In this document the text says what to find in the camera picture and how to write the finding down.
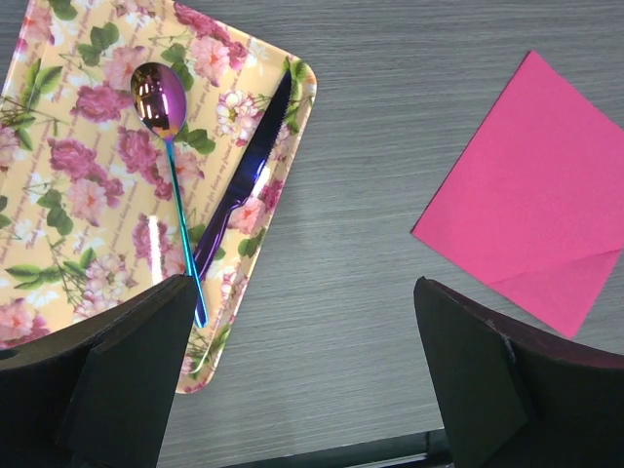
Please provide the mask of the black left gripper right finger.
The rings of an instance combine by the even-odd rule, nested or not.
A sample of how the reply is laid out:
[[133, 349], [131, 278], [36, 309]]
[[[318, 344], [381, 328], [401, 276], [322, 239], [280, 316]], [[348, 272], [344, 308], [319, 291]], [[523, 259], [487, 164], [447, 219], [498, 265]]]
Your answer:
[[622, 356], [424, 277], [413, 298], [455, 466], [622, 466]]

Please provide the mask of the iridescent purple knife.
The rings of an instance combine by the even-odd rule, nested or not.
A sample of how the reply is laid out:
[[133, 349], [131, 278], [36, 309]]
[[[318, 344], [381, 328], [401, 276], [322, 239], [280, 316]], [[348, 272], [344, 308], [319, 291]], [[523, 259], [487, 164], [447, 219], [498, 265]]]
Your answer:
[[206, 276], [220, 247], [229, 217], [252, 195], [286, 116], [291, 92], [292, 74], [287, 71], [261, 117], [195, 250], [194, 259], [201, 279]]

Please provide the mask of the iridescent spoon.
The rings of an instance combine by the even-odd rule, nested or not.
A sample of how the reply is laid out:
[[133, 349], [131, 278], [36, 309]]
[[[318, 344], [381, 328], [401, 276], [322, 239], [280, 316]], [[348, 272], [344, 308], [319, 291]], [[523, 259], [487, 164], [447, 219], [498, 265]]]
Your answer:
[[197, 290], [195, 325], [203, 328], [209, 322], [209, 314], [190, 242], [175, 160], [175, 139], [186, 122], [185, 90], [178, 75], [169, 66], [147, 62], [134, 71], [131, 94], [139, 120], [166, 147], [186, 270]]

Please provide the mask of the pink paper napkin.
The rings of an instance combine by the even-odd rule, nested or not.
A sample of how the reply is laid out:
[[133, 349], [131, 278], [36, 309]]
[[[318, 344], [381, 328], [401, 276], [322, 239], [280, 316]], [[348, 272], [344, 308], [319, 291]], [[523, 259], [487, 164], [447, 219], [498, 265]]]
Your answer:
[[623, 132], [530, 52], [413, 236], [573, 337], [623, 251]]

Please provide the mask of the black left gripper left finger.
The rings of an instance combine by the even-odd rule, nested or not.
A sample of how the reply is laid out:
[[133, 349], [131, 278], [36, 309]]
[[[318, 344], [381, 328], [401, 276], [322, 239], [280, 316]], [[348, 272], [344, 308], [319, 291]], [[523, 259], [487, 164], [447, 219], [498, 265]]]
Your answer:
[[193, 280], [176, 275], [2, 350], [2, 466], [156, 466], [196, 297]]

